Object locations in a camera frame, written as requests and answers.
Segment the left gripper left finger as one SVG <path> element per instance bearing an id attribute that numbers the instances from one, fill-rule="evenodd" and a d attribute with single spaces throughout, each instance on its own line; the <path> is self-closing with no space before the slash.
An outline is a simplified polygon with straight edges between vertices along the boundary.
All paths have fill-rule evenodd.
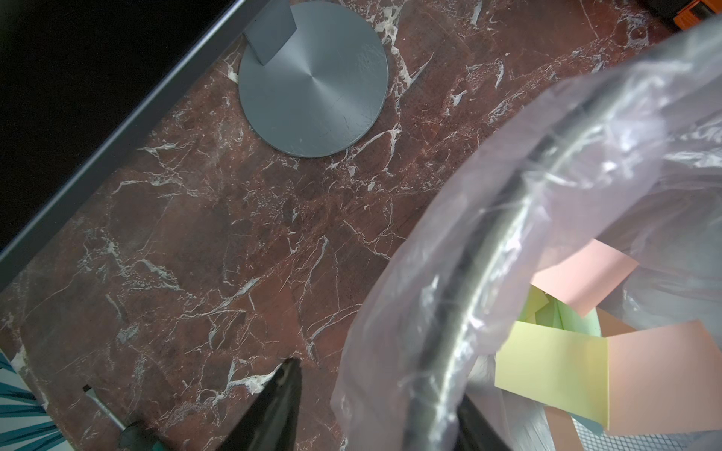
<path id="1" fill-rule="evenodd" d="M 295 450 L 302 381 L 301 361 L 286 359 L 218 450 Z"/>

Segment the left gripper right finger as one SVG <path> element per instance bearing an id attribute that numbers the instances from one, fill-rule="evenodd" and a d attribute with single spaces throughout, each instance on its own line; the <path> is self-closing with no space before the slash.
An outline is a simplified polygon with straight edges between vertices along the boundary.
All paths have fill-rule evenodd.
<path id="1" fill-rule="evenodd" d="M 511 451 L 469 396 L 462 399 L 457 417 L 459 434 L 454 451 Z"/>

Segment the yellow sticky note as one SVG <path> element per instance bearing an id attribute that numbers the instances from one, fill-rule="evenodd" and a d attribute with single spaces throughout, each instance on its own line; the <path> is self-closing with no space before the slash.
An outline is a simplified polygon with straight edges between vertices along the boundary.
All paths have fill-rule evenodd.
<path id="1" fill-rule="evenodd" d="M 608 426 L 605 338 L 517 321 L 496 354 L 496 387 Z"/>

